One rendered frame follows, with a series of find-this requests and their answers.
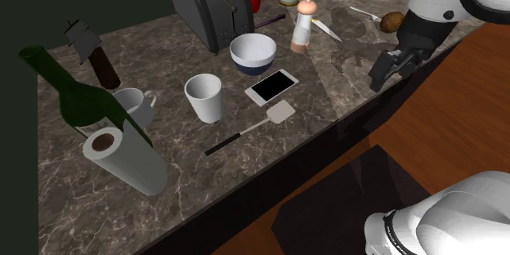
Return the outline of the dark green wine bottle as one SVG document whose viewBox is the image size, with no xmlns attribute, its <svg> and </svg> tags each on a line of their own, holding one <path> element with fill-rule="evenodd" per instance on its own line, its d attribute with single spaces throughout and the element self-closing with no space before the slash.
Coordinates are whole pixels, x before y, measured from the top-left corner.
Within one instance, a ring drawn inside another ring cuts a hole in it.
<svg viewBox="0 0 510 255">
<path fill-rule="evenodd" d="M 105 127 L 123 129 L 128 121 L 148 144 L 152 143 L 112 94 L 76 81 L 43 47 L 25 47 L 18 56 L 57 90 L 61 117 L 80 134 L 89 137 Z"/>
</svg>

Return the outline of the silver knife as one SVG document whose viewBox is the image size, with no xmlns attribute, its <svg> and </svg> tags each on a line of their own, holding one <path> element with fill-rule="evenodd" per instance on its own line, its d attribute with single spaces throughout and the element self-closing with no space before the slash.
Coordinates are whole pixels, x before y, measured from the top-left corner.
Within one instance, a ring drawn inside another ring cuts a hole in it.
<svg viewBox="0 0 510 255">
<path fill-rule="evenodd" d="M 339 41 L 340 43 L 342 42 L 342 40 L 340 39 L 339 36 L 337 36 L 335 34 L 334 31 L 332 31 L 327 25 L 325 25 L 324 23 L 322 23 L 320 20 L 316 20 L 316 19 L 312 19 L 311 20 L 312 23 L 317 26 L 319 29 L 321 29 L 323 32 L 325 32 L 326 34 L 328 34 L 331 38 Z"/>
</svg>

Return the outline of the white spoon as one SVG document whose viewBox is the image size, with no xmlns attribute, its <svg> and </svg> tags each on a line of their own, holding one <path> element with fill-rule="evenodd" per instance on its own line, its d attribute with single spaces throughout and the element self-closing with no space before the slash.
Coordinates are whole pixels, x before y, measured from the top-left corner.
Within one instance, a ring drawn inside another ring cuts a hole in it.
<svg viewBox="0 0 510 255">
<path fill-rule="evenodd" d="M 368 16 L 374 22 L 378 22 L 379 23 L 382 20 L 380 17 L 378 17 L 378 16 L 376 16 L 374 14 L 371 14 L 371 13 L 369 13 L 367 11 L 362 11 L 362 10 L 360 10 L 358 8 L 355 8 L 355 7 L 350 7 L 350 9 L 353 10 L 353 11 L 359 12 L 360 14 L 363 14 L 365 16 Z"/>
</svg>

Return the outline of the pink and clear pepper grinder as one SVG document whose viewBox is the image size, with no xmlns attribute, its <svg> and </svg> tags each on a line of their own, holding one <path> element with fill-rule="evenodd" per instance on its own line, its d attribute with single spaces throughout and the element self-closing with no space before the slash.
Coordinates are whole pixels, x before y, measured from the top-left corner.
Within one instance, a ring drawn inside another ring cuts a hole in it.
<svg viewBox="0 0 510 255">
<path fill-rule="evenodd" d="M 312 0 L 302 0 L 297 4 L 297 20 L 293 31 L 290 49 L 304 53 L 310 42 L 311 22 L 317 6 Z"/>
</svg>

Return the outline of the white and blue bowl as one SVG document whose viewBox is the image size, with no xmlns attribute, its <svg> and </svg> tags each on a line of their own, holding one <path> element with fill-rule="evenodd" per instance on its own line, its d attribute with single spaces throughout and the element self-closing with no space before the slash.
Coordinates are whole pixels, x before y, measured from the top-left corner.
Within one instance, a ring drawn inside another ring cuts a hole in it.
<svg viewBox="0 0 510 255">
<path fill-rule="evenodd" d="M 241 72 L 257 76 L 271 67 L 276 48 L 275 41 L 264 34 L 242 34 L 231 42 L 230 55 Z"/>
</svg>

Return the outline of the white handleless cup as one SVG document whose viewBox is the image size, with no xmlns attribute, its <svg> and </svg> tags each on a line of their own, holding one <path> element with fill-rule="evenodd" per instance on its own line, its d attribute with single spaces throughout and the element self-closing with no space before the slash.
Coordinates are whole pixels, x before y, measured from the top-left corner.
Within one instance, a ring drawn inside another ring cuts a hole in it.
<svg viewBox="0 0 510 255">
<path fill-rule="evenodd" d="M 222 117 L 221 80 L 213 74 L 197 74 L 190 78 L 184 92 L 198 118 L 215 123 Z"/>
</svg>

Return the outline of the dark grey toaster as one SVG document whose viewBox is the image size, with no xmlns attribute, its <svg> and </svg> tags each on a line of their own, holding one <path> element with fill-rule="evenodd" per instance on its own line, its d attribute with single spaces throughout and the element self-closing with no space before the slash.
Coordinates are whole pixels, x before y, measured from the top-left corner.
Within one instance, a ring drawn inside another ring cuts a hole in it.
<svg viewBox="0 0 510 255">
<path fill-rule="evenodd" d="M 217 54 L 239 35 L 254 31 L 250 0 L 172 0 L 176 13 Z"/>
</svg>

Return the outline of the purple pen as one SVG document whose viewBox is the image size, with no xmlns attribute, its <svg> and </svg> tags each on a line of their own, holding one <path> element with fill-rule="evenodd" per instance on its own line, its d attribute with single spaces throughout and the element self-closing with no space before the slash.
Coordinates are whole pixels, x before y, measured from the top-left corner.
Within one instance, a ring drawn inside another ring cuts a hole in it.
<svg viewBox="0 0 510 255">
<path fill-rule="evenodd" d="M 269 24 L 275 23 L 275 22 L 277 22 L 277 21 L 279 21 L 279 20 L 282 20 L 282 19 L 284 19 L 285 17 L 286 17 L 286 15 L 285 15 L 285 14 L 279 14 L 279 15 L 277 15 L 276 17 L 273 17 L 273 18 L 271 18 L 271 19 L 269 19 L 269 20 L 265 20 L 265 21 L 263 21 L 262 23 L 259 23 L 259 24 L 254 25 L 254 28 L 255 28 L 255 29 L 261 28 L 261 27 L 263 27 L 263 26 L 266 26 L 266 25 L 269 25 Z"/>
</svg>

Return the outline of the white paper towel roll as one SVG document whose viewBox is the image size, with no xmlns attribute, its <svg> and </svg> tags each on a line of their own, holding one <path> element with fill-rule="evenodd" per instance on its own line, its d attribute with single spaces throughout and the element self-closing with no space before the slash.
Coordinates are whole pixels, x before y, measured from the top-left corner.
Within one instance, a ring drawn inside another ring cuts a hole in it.
<svg viewBox="0 0 510 255">
<path fill-rule="evenodd" d="M 156 195 L 167 184 L 167 165 L 127 121 L 123 130 L 104 127 L 83 145 L 84 156 L 145 195 Z"/>
</svg>

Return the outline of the brown kiwi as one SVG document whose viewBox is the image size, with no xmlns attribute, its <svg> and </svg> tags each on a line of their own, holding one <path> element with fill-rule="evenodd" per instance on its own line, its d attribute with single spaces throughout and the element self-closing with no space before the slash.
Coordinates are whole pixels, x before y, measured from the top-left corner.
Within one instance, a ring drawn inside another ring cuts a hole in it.
<svg viewBox="0 0 510 255">
<path fill-rule="evenodd" d="M 392 11 L 382 17 L 379 22 L 379 28 L 382 32 L 387 34 L 395 33 L 402 24 L 405 15 L 399 11 Z"/>
</svg>

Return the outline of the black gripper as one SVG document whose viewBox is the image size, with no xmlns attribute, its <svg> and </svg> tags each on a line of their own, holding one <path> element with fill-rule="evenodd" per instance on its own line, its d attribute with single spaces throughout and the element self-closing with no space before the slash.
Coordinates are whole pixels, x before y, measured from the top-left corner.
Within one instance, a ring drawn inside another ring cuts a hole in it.
<svg viewBox="0 0 510 255">
<path fill-rule="evenodd" d="M 383 51 L 374 62 L 369 76 L 370 88 L 378 92 L 383 84 L 396 72 L 408 78 L 445 41 L 456 22 L 434 22 L 407 11 L 396 32 L 398 39 L 395 51 Z"/>
</svg>

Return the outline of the white smartphone with black screen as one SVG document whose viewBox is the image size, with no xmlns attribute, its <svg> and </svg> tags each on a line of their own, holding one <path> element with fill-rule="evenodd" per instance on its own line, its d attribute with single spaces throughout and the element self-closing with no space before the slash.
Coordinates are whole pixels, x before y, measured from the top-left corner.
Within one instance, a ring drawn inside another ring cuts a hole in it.
<svg viewBox="0 0 510 255">
<path fill-rule="evenodd" d="M 258 106 L 264 106 L 299 82 L 288 71 L 280 69 L 247 88 L 245 94 Z"/>
</svg>

